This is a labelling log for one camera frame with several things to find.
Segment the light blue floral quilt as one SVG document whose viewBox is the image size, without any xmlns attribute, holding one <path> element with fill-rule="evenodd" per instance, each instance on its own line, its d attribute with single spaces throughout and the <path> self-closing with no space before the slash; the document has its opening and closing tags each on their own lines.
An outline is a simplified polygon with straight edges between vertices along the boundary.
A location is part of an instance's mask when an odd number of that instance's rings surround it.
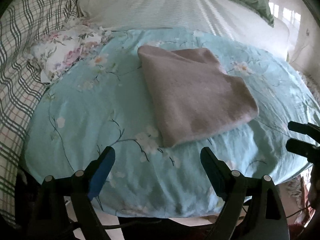
<svg viewBox="0 0 320 240">
<path fill-rule="evenodd" d="M 242 77 L 259 116 L 232 131 L 164 148 L 137 50 L 208 48 L 226 72 Z M 94 205 L 118 216 L 183 218 L 220 212 L 200 162 L 209 147 L 231 169 L 248 177 L 288 181 L 309 167 L 287 152 L 286 141 L 310 137 L 290 132 L 290 121 L 319 124 L 319 105 L 300 75 L 265 50 L 185 29 L 116 32 L 93 56 L 52 85 L 35 109 L 23 146 L 24 168 L 38 181 L 71 176 L 111 146 L 116 161 Z"/>
</svg>

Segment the white pink floral pillow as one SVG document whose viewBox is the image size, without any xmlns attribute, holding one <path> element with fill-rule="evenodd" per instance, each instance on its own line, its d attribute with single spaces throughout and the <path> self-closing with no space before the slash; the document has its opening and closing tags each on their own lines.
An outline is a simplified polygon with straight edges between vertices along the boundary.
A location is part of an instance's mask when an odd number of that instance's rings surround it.
<svg viewBox="0 0 320 240">
<path fill-rule="evenodd" d="M 75 63 L 97 51 L 112 38 L 110 30 L 74 18 L 27 46 L 24 58 L 40 71 L 42 83 L 60 79 Z"/>
</svg>

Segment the white ribbed bedspread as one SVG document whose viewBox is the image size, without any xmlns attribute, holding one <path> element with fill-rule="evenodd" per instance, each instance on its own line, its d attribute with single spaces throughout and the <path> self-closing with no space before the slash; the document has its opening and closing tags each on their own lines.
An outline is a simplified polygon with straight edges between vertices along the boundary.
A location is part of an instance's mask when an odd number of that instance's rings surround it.
<svg viewBox="0 0 320 240">
<path fill-rule="evenodd" d="M 289 30 L 230 0 L 78 0 L 85 18 L 110 30 L 185 28 L 227 37 L 287 58 Z"/>
</svg>

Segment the plaid checked blanket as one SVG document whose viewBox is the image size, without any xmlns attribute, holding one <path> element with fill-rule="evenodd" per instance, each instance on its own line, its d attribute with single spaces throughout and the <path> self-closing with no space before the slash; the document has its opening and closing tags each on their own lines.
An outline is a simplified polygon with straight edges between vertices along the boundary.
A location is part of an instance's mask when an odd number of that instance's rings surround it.
<svg viewBox="0 0 320 240">
<path fill-rule="evenodd" d="M 1 217 L 15 219 L 15 184 L 22 146 L 45 86 L 23 52 L 79 14 L 78 0 L 15 0 L 1 17 Z"/>
</svg>

